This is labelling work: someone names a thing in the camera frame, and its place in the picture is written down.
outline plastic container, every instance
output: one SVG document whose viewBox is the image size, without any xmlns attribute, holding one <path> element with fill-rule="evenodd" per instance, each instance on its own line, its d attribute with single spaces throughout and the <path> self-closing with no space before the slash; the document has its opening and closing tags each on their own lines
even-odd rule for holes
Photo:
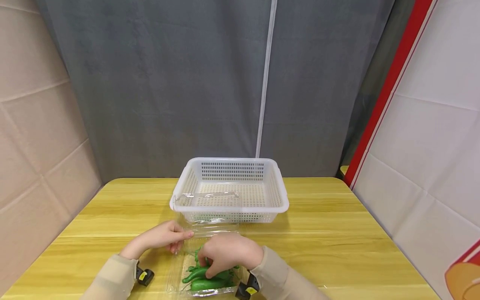
<svg viewBox="0 0 480 300">
<path fill-rule="evenodd" d="M 183 203 L 188 202 L 190 199 L 196 197 L 212 198 L 218 196 L 219 195 L 216 193 L 207 195 L 187 194 L 185 197 L 179 197 L 177 204 L 182 206 Z M 229 203 L 229 211 L 240 210 L 241 200 L 239 195 L 229 192 L 222 193 L 221 196 L 225 198 L 224 201 Z M 222 210 L 216 211 L 217 215 L 221 215 L 223 213 L 224 211 Z M 200 219 L 189 221 L 184 217 L 183 214 L 178 213 L 177 222 L 185 230 L 193 230 L 194 236 L 193 238 L 184 241 L 182 249 L 176 253 L 172 259 L 167 282 L 167 293 L 170 296 L 169 299 L 183 300 L 208 296 L 215 296 L 214 299 L 223 299 L 223 297 L 230 296 L 229 299 L 232 299 L 234 296 L 229 294 L 236 292 L 240 281 L 245 281 L 244 273 L 246 272 L 243 267 L 240 267 L 239 269 L 231 269 L 233 272 L 233 277 L 230 280 L 233 283 L 231 287 L 192 291 L 190 290 L 191 283 L 182 282 L 182 279 L 186 278 L 190 274 L 188 268 L 196 265 L 195 251 L 197 249 L 205 244 L 213 235 L 223 232 L 238 232 L 239 228 L 239 224 L 232 223 L 231 219 L 224 219 L 218 216 L 208 217 L 203 214 L 196 214 L 196 216 L 198 216 Z"/>
<path fill-rule="evenodd" d="M 231 208 L 220 196 L 193 197 L 183 205 L 175 205 L 183 194 L 218 192 L 238 194 L 242 200 L 240 211 Z M 268 158 L 193 158 L 183 169 L 170 199 L 170 208 L 190 222 L 212 212 L 232 222 L 270 223 L 277 214 L 287 211 L 288 206 L 280 169 Z"/>
</svg>

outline white plastic basket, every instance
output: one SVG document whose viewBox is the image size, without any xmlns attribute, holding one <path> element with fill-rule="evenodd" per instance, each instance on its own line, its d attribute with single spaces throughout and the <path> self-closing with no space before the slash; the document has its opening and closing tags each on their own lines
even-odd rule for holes
<svg viewBox="0 0 480 300">
<path fill-rule="evenodd" d="M 240 207 L 222 197 L 194 198 L 175 205 L 182 194 L 236 192 Z M 288 210 L 287 190 L 276 162 L 268 158 L 197 157 L 183 169 L 170 199 L 170 208 L 189 222 L 219 217 L 231 222 L 270 223 Z"/>
</svg>

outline hand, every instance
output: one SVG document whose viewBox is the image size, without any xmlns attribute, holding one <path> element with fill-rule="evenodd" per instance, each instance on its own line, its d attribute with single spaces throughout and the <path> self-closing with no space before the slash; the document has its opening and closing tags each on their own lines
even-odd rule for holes
<svg viewBox="0 0 480 300">
<path fill-rule="evenodd" d="M 198 252 L 198 261 L 203 267 L 206 266 L 205 258 L 211 263 L 205 277 L 212 278 L 236 265 L 254 269 L 262 262 L 264 250 L 240 234 L 222 233 L 213 236 Z"/>
<path fill-rule="evenodd" d="M 166 221 L 131 240 L 120 252 L 120 256 L 139 259 L 146 250 L 161 247 L 166 247 L 168 251 L 175 253 L 180 250 L 183 241 L 191 237 L 193 237 L 193 231 L 184 231 L 173 220 Z"/>
</svg>

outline red stripe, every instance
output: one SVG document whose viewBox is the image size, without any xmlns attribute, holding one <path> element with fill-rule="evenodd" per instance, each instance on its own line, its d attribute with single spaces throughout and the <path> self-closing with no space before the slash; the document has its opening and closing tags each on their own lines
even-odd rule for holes
<svg viewBox="0 0 480 300">
<path fill-rule="evenodd" d="M 460 258 L 457 259 L 456 262 L 454 262 L 452 265 L 463 262 L 467 258 L 467 256 L 469 256 L 470 253 L 474 252 L 478 247 L 480 247 L 480 240 L 478 240 L 475 244 L 473 244 L 473 246 L 467 252 L 465 252 L 462 256 L 460 256 Z"/>
<path fill-rule="evenodd" d="M 408 18 L 407 26 L 405 27 L 405 31 L 403 33 L 402 39 L 398 44 L 398 48 L 396 50 L 392 65 L 390 66 L 390 70 L 388 70 L 388 74 L 385 79 L 384 85 L 378 96 L 377 103 L 373 108 L 372 115 L 370 116 L 367 126 L 365 127 L 365 131 L 363 132 L 363 135 L 360 139 L 357 150 L 355 151 L 352 161 L 350 162 L 350 166 L 348 167 L 347 173 L 345 174 L 344 181 L 348 186 L 351 185 L 353 178 L 355 177 L 355 174 L 357 174 L 357 170 L 358 172 L 360 172 L 361 167 L 363 166 L 363 161 L 362 161 L 363 154 L 365 153 L 365 151 L 367 151 L 368 153 L 368 151 L 370 150 L 370 146 L 372 144 L 370 144 L 370 146 L 367 149 L 368 143 L 372 138 L 372 136 L 373 138 L 375 138 L 375 135 L 374 135 L 375 127 L 377 123 L 382 122 L 382 120 L 380 120 L 382 112 L 384 111 L 384 108 L 387 104 L 387 101 L 390 97 L 393 87 L 395 86 L 395 83 L 398 77 L 400 76 L 400 72 L 402 71 L 403 66 L 405 65 L 405 62 L 407 61 L 408 54 L 410 53 L 410 50 L 413 47 L 415 39 L 419 34 L 423 21 L 425 21 L 425 17 L 427 16 L 428 10 L 430 9 L 432 2 L 433 0 L 416 0 L 415 1 L 410 17 Z"/>
</svg>

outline wrist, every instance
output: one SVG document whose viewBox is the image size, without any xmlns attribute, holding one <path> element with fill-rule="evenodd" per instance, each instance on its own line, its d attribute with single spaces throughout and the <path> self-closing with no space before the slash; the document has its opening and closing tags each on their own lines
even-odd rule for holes
<svg viewBox="0 0 480 300">
<path fill-rule="evenodd" d="M 245 256 L 242 263 L 242 265 L 248 270 L 258 267 L 264 259 L 263 248 L 252 240 L 250 242 L 251 243 L 248 245 L 247 250 L 244 251 Z"/>
<path fill-rule="evenodd" d="M 126 259 L 138 260 L 140 256 L 147 250 L 140 236 L 131 240 L 119 253 L 121 257 Z"/>
</svg>

